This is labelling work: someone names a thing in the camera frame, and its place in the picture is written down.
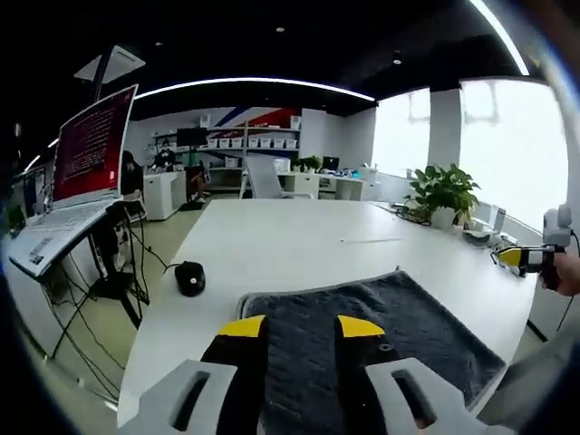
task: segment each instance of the hand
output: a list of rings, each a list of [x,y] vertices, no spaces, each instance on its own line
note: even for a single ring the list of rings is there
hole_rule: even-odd
[[[564,296],[580,294],[580,258],[562,252],[554,254],[554,267],[560,278],[556,291]]]

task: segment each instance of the small plant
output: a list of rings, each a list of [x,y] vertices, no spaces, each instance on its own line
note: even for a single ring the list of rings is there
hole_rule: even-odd
[[[307,169],[319,170],[323,166],[323,161],[320,157],[310,156],[301,160],[301,166]]]
[[[451,163],[449,170],[439,166],[428,166],[425,172],[415,170],[417,179],[411,182],[416,195],[407,195],[405,199],[417,203],[414,210],[407,208],[418,218],[430,219],[433,212],[439,208],[453,208],[457,215],[463,214],[471,218],[471,210],[478,199],[471,192],[479,189],[473,178]]]

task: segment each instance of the white pot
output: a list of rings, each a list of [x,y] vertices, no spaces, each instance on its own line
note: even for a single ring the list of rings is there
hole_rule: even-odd
[[[431,225],[439,229],[450,229],[453,227],[455,210],[449,207],[439,207],[431,215]]]

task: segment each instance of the laptop keyboard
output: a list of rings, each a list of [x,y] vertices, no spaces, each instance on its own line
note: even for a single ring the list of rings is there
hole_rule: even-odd
[[[38,219],[30,227],[34,231],[62,231],[70,229],[84,222],[102,208],[103,204],[97,204],[83,208],[55,210]]]

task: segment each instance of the black ceiling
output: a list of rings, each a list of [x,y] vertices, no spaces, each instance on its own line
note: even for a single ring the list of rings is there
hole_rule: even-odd
[[[104,94],[135,82],[143,93],[180,82],[261,76],[334,84],[381,99],[432,84],[441,76],[517,75],[491,28],[460,0],[367,6],[313,1],[199,3],[115,10],[51,5],[32,17],[25,10],[14,13],[25,19],[14,19],[12,28],[19,28],[19,33],[11,38],[17,41],[5,54],[11,65],[5,97],[10,115],[3,123],[5,131],[12,131],[17,121],[23,125],[19,144],[23,165],[45,150],[64,121],[92,102],[92,83],[73,75],[112,44],[147,64],[104,85]],[[445,14],[451,17],[447,25],[421,35],[423,24]],[[468,30],[450,36],[449,29],[457,25]],[[285,31],[278,33],[277,27]],[[413,41],[421,37],[427,41]],[[393,65],[394,50],[401,50],[402,65]],[[373,103],[290,85],[232,83],[138,100],[132,118],[233,105],[310,107],[348,115]]]

